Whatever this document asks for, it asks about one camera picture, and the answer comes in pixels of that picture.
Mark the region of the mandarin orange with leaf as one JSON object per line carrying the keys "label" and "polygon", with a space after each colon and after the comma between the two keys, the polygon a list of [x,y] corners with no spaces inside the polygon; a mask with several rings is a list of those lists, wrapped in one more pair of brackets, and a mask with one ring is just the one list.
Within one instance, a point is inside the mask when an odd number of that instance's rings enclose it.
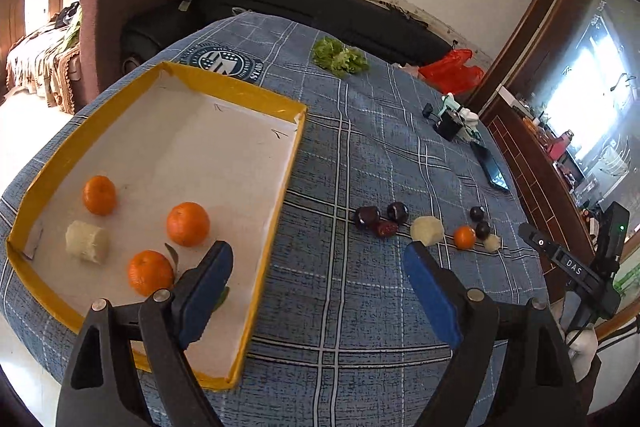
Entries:
{"label": "mandarin orange with leaf", "polygon": [[140,251],[128,262],[127,277],[131,288],[142,297],[149,297],[160,289],[175,285],[175,267],[159,251]]}

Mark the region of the small pale fruit piece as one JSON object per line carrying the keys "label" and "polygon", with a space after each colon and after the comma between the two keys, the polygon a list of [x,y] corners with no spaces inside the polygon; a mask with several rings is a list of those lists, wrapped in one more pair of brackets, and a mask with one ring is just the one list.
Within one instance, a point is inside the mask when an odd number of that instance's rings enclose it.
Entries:
{"label": "small pale fruit piece", "polygon": [[495,254],[501,248],[501,244],[502,240],[496,234],[489,234],[483,241],[484,248],[491,254]]}

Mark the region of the small dark plum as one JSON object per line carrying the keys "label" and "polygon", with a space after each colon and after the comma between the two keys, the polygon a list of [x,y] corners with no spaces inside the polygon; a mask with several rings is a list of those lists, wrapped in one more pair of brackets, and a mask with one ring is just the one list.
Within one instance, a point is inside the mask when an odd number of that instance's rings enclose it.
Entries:
{"label": "small dark plum", "polygon": [[485,210],[483,207],[474,206],[469,210],[470,219],[473,222],[480,222],[485,219]]}
{"label": "small dark plum", "polygon": [[491,226],[489,223],[485,220],[477,222],[475,225],[475,235],[479,241],[486,241],[486,239],[491,236]]}

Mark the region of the small mandarin orange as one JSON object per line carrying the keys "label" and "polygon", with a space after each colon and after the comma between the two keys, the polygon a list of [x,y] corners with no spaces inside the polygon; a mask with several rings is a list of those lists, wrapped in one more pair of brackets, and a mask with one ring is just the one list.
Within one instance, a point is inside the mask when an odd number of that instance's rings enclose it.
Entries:
{"label": "small mandarin orange", "polygon": [[459,251],[468,251],[475,245],[476,234],[475,230],[469,225],[461,225],[454,231],[454,245]]}

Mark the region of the pale banana chunk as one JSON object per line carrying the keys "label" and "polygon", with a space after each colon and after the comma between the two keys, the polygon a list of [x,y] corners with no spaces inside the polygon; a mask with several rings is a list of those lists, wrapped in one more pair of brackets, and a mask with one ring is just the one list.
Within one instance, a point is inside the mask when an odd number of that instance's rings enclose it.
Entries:
{"label": "pale banana chunk", "polygon": [[434,216],[420,216],[412,221],[410,236],[415,242],[430,247],[445,240],[445,230],[442,221]]}
{"label": "pale banana chunk", "polygon": [[105,229],[75,220],[65,232],[65,250],[72,257],[102,265],[110,249]]}

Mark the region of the red date fruit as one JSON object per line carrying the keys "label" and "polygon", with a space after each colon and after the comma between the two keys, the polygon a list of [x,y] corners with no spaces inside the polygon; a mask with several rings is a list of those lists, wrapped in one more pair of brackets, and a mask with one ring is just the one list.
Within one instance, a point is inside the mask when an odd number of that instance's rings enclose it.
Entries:
{"label": "red date fruit", "polygon": [[372,230],[376,236],[380,239],[387,239],[387,237],[392,237],[398,232],[398,224],[394,221],[388,220],[380,220],[376,221],[374,225],[372,225]]}

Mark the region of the blue plaid tablecloth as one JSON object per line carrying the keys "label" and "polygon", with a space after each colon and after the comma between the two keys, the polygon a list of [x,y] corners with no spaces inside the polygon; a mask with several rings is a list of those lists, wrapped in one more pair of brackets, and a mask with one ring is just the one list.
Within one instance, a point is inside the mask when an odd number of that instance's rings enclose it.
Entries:
{"label": "blue plaid tablecloth", "polygon": [[515,192],[487,182],[469,145],[442,139],[423,117],[439,96],[371,57],[338,79],[311,62],[318,31],[244,13],[168,46],[160,61],[213,64],[218,51],[257,63],[247,80],[309,110],[285,194],[254,335],[238,387],[210,402],[228,426],[410,426],[450,358],[401,270],[407,234],[377,239],[347,216],[394,200],[454,231],[483,207],[500,251],[433,256],[497,301],[546,299],[537,254],[518,237]]}

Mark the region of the wooden cabinet with mirror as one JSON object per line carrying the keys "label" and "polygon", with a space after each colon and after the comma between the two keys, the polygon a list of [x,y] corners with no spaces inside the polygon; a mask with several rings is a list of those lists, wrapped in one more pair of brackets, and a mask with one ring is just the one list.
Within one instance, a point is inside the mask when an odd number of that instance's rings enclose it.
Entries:
{"label": "wooden cabinet with mirror", "polygon": [[639,0],[532,0],[470,104],[555,242],[590,261],[596,218],[627,209],[615,331],[639,310]]}

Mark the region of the yellow cardboard tray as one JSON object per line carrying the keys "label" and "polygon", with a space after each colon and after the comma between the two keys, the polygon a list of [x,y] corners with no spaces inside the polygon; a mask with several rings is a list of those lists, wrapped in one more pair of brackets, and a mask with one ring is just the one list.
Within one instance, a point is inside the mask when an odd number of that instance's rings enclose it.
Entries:
{"label": "yellow cardboard tray", "polygon": [[[16,275],[58,323],[79,331],[93,300],[138,300],[127,277],[140,251],[159,251],[180,270],[206,246],[180,246],[166,232],[169,211],[196,202],[208,213],[209,242],[233,251],[229,296],[202,337],[186,349],[202,387],[221,391],[241,378],[276,236],[303,136],[303,103],[229,76],[163,62],[122,84],[81,117],[29,185],[6,238]],[[117,205],[89,212],[82,189],[107,176]],[[70,256],[75,220],[105,229],[102,265]]]}

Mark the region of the red plastic bag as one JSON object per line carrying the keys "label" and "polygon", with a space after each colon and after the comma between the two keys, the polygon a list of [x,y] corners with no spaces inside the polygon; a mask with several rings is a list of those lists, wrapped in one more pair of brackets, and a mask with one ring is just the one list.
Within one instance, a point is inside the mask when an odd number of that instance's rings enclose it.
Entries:
{"label": "red plastic bag", "polygon": [[470,49],[451,50],[439,61],[421,66],[418,73],[424,81],[442,94],[453,95],[474,90],[485,75],[480,66],[468,66],[473,57]]}

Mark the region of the patterned covered couch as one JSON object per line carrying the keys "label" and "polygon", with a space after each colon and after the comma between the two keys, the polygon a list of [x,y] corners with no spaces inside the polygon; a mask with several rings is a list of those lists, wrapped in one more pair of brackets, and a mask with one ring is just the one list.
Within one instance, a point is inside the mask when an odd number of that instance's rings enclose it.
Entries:
{"label": "patterned covered couch", "polygon": [[67,114],[75,113],[70,63],[79,57],[78,1],[12,46],[6,59],[6,98],[26,91]]}

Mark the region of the green lettuce bunch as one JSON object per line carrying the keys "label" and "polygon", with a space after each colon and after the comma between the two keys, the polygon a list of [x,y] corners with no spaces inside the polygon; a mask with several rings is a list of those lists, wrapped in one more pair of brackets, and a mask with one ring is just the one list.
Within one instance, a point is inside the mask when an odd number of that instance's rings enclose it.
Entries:
{"label": "green lettuce bunch", "polygon": [[317,40],[311,48],[311,58],[318,67],[341,79],[369,69],[367,57],[360,50],[332,37]]}

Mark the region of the black sofa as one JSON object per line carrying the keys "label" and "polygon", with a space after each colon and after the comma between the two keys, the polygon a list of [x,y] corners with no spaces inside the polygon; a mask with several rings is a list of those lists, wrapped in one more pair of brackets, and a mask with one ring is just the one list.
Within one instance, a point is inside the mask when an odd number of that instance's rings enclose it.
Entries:
{"label": "black sofa", "polygon": [[122,28],[122,70],[130,72],[178,40],[245,11],[319,29],[389,63],[423,66],[452,50],[426,23],[367,0],[171,0]]}

